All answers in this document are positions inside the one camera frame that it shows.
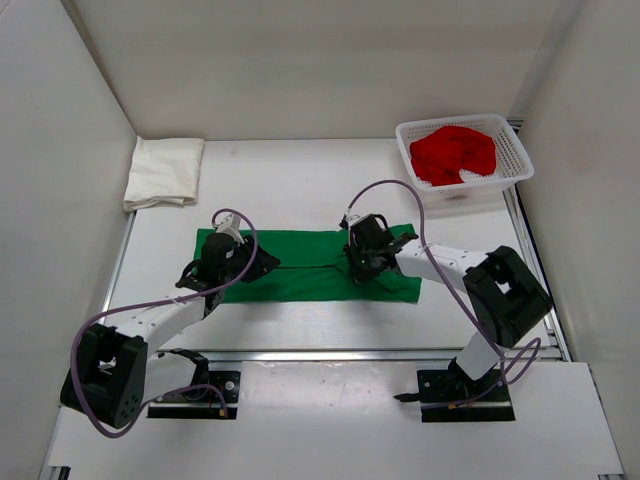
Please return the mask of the green t shirt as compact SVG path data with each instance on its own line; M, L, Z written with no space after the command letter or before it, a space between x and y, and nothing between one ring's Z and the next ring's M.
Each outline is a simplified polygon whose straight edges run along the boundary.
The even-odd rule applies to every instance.
M354 283L343 252L346 231L260 230L258 240L280 265L251 283L229 287L224 298L228 304L419 300L419 278L383 272L371 281Z

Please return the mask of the white t shirt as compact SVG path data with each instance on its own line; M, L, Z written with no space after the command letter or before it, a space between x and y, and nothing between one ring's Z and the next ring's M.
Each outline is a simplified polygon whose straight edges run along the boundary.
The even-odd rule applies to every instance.
M123 199L125 212L158 204L195 204L205 141L138 136Z

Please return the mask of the red t shirt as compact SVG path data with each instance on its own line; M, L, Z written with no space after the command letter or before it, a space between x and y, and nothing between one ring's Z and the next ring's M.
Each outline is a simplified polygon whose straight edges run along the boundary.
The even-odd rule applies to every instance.
M461 170L489 176L497 168L493 139L467 127L441 127L412 142L409 152L416 176L435 187L462 183Z

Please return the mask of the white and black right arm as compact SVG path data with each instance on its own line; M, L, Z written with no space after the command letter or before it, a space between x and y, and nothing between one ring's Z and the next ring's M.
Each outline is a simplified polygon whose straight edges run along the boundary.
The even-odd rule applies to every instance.
M425 243L414 233L396 235L386 219L369 214L343 221L344 252L356 283L383 273L444 285L463 311L472 315L476 333L451 362L449 387L470 400L486 384L485 376L551 310L552 301L520 255L508 246L484 253Z

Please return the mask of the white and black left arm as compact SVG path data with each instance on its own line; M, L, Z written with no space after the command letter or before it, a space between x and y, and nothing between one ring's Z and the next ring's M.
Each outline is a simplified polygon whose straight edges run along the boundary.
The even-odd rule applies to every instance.
M184 268L175 291L159 306L138 307L114 326L95 323L75 339L73 362L60 392L63 406L111 427L109 437L128 430L144 406L162 397L198 400L218 393L207 359L184 348L163 346L221 303L233 281L251 283L280 260L252 236L211 233L200 256Z

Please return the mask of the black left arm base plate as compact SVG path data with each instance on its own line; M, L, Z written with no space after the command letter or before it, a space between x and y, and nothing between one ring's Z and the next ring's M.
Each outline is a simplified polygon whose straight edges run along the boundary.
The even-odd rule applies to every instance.
M234 420L238 413L241 370L187 349L154 353L144 387L150 419Z

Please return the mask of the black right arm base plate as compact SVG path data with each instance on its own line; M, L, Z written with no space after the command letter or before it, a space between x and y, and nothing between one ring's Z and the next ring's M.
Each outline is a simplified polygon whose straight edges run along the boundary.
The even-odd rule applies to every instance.
M512 422L516 420L509 387L499 369L470 380L451 361L446 369L416 372L417 392L400 393L401 403L417 402L423 423Z

